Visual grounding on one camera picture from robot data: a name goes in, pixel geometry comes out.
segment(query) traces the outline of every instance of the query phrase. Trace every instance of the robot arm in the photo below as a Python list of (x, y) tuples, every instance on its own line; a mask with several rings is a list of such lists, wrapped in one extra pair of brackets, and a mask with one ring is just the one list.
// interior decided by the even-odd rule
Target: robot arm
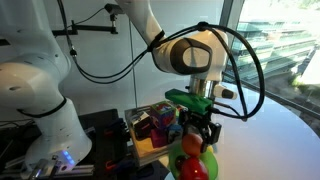
[[(150, 1), (116, 0), (148, 46), (162, 29), (155, 19)], [(227, 36), (218, 31), (227, 42)], [(189, 92), (214, 99), (235, 99), (237, 94), (220, 85), (226, 53), (216, 36), (202, 31), (188, 38), (161, 44), (152, 50), (156, 67), (167, 73), (192, 75)]]

